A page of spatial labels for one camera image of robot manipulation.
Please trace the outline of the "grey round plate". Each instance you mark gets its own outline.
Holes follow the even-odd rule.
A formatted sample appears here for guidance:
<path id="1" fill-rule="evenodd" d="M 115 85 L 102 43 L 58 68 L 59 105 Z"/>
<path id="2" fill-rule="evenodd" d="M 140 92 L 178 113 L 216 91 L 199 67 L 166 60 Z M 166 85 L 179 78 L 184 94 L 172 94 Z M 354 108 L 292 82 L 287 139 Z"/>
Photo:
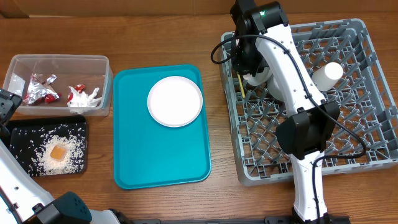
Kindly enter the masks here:
<path id="1" fill-rule="evenodd" d="M 272 76 L 269 67 L 265 67 L 262 72 L 252 76 L 250 73 L 243 75 L 243 78 L 252 86 L 258 86 L 266 82 Z"/>

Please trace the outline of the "foil wrapper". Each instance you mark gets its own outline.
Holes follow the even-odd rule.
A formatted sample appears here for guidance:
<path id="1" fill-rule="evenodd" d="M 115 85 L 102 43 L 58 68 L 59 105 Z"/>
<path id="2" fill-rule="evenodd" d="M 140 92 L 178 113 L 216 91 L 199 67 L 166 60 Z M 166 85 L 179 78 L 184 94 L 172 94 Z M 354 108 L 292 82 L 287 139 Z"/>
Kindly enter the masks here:
<path id="1" fill-rule="evenodd" d="M 57 79 L 57 76 L 51 74 L 48 78 L 44 78 L 43 74 L 34 73 L 30 76 L 30 82 L 24 103 L 32 105 L 39 101 L 52 103 L 60 98 L 60 95 L 52 88 L 51 84 Z"/>

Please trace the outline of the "white paper cup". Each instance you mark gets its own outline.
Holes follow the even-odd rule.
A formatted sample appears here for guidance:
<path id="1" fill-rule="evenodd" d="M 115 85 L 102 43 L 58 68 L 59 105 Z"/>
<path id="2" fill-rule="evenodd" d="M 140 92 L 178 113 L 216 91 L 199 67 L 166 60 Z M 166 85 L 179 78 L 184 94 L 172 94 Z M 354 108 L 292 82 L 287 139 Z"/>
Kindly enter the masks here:
<path id="1" fill-rule="evenodd" d="M 320 91 L 328 91 L 342 76 L 343 67 L 336 62 L 330 62 L 313 73 L 312 81 Z"/>

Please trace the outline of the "white plate with cutlery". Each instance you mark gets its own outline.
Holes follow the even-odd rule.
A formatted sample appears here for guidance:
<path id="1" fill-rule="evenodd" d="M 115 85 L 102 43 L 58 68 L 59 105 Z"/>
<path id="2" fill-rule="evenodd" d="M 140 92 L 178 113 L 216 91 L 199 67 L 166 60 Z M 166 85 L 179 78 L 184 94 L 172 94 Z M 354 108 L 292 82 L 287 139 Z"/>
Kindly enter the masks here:
<path id="1" fill-rule="evenodd" d="M 159 80 L 147 97 L 147 108 L 159 124 L 179 128 L 193 122 L 203 107 L 203 95 L 193 81 L 181 76 Z"/>

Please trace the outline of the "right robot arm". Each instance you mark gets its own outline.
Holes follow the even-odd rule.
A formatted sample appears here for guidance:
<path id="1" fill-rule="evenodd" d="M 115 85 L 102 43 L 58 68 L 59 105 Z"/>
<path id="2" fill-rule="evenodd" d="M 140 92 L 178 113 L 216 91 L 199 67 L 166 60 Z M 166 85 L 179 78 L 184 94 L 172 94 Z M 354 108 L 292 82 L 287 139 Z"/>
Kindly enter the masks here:
<path id="1" fill-rule="evenodd" d="M 251 85 L 276 82 L 287 119 L 275 135 L 290 157 L 294 172 L 295 223 L 332 223 L 323 199 L 322 161 L 340 112 L 315 86 L 297 52 L 292 29 L 282 6 L 261 7 L 254 1 L 236 1 L 230 10 L 236 26 L 231 63 Z"/>

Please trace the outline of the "small grey bowl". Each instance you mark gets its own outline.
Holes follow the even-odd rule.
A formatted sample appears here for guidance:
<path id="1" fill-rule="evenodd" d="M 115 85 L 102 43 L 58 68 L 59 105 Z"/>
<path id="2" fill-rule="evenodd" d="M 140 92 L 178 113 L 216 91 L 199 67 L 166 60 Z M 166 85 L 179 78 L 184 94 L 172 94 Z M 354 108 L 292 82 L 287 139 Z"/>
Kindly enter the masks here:
<path id="1" fill-rule="evenodd" d="M 279 86 L 276 82 L 276 79 L 274 78 L 273 75 L 267 81 L 267 88 L 273 98 L 275 98 L 279 101 L 284 101 L 282 93 L 280 91 L 280 88 L 279 88 Z"/>

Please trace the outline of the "red ketchup packet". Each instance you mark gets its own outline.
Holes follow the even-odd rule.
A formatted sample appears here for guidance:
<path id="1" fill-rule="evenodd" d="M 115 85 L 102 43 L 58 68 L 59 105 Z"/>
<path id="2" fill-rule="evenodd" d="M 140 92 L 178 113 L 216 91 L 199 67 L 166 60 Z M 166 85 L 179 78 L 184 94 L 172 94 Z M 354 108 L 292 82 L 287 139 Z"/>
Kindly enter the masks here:
<path id="1" fill-rule="evenodd" d="M 81 94 L 83 93 L 83 90 L 86 88 L 86 86 L 81 83 L 77 84 L 76 86 L 72 87 L 69 86 L 70 93 L 68 95 L 68 103 L 72 101 L 77 101 L 81 99 Z"/>

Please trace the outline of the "yellow plastic spoon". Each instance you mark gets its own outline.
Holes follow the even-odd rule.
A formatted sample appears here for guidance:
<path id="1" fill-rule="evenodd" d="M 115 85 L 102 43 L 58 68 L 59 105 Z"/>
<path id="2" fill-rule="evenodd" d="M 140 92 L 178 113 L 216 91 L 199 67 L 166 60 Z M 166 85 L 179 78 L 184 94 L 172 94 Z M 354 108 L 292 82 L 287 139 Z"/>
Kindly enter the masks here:
<path id="1" fill-rule="evenodd" d="M 242 82 L 240 74 L 239 73 L 236 73 L 236 74 L 237 74 L 237 78 L 238 78 L 238 82 L 239 82 L 239 89 L 241 92 L 241 96 L 242 96 L 242 99 L 244 100 L 246 97 L 246 94 L 244 92 L 243 82 Z"/>

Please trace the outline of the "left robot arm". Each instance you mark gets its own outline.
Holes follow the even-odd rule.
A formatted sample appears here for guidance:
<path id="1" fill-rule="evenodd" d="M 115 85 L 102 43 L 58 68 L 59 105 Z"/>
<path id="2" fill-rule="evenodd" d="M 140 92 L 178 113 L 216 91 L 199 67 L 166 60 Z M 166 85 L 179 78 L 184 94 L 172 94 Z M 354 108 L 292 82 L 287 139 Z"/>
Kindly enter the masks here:
<path id="1" fill-rule="evenodd" d="M 1 143 L 1 223 L 131 223 L 123 213 L 90 210 L 73 192 L 55 199 Z"/>

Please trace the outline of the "white napkin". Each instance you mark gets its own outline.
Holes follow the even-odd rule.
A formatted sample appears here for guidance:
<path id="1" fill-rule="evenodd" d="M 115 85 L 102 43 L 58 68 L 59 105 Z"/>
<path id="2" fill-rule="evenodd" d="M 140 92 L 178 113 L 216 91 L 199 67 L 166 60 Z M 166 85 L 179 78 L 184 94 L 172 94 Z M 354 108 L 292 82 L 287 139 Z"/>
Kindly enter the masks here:
<path id="1" fill-rule="evenodd" d="M 102 97 L 97 98 L 99 88 L 96 87 L 92 94 L 87 94 L 85 91 L 81 94 L 81 99 L 77 101 L 67 102 L 67 106 L 72 113 L 83 114 L 88 111 L 88 108 L 94 108 L 101 102 Z"/>

